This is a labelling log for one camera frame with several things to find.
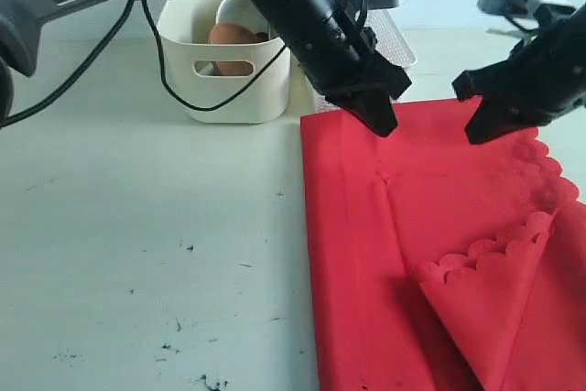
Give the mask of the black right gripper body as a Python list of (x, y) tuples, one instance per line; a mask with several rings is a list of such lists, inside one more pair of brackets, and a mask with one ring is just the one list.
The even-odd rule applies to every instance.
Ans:
[(493, 73), (491, 92), (483, 97), (517, 107), (535, 126), (573, 111), (585, 94), (585, 8), (485, 68)]

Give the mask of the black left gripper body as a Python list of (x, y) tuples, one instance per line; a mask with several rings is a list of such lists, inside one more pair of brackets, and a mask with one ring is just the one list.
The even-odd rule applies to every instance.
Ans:
[(374, 50), (335, 0), (252, 0), (325, 96), (374, 88)]

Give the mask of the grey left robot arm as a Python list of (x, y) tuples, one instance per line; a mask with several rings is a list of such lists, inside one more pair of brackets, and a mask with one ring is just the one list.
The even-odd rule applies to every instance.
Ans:
[[(1, 0), (1, 124), (14, 125), (55, 102), (92, 65), (114, 37), (108, 32), (73, 74), (40, 103), (11, 113), (11, 74), (36, 70), (42, 27), (49, 21), (108, 0)], [(146, 0), (127, 0), (129, 5)], [(370, 11), (396, 7), (398, 0), (251, 0), (300, 62), (327, 102), (353, 114), (378, 136), (397, 125), (392, 108), (410, 86), (407, 73), (376, 48), (366, 24)]]

